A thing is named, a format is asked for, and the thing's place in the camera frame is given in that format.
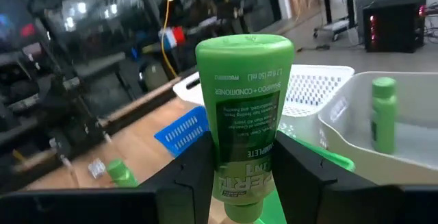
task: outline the bottle cap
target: bottle cap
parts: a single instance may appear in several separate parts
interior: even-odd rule
[[[379,77],[372,81],[372,96],[388,98],[396,93],[396,81],[390,77]]]
[[[138,181],[122,160],[113,160],[107,165],[107,172],[112,181],[121,187],[136,187]]]
[[[248,204],[244,206],[235,206],[231,204],[225,204],[225,212],[227,216],[236,223],[253,223],[261,215],[263,210],[263,201],[257,203]]]

